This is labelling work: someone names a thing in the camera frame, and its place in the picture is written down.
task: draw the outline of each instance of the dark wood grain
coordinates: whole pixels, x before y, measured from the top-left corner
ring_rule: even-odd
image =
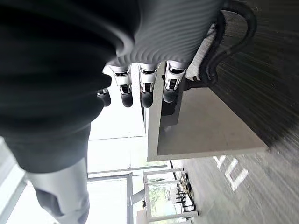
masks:
[[[228,156],[217,168],[213,158],[184,160],[202,215],[199,224],[299,223],[299,2],[248,0],[258,19],[253,44],[221,63],[212,88],[268,146],[265,153],[237,156],[232,172],[249,174],[231,189],[225,172]],[[246,24],[225,14],[223,40],[240,40]]]

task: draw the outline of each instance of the robotic hand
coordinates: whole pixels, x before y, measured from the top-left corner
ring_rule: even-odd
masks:
[[[249,31],[212,60],[224,33],[221,9],[245,17]],[[250,9],[224,0],[11,0],[1,1],[0,11],[0,135],[40,205],[61,224],[88,217],[90,123],[111,103],[104,66],[126,107],[133,104],[131,75],[139,75],[142,105],[150,107],[158,65],[167,61],[163,98],[172,102],[212,23],[200,81],[188,81],[187,89],[215,84],[218,63],[256,28]],[[131,63],[139,63],[139,74],[131,74]]]

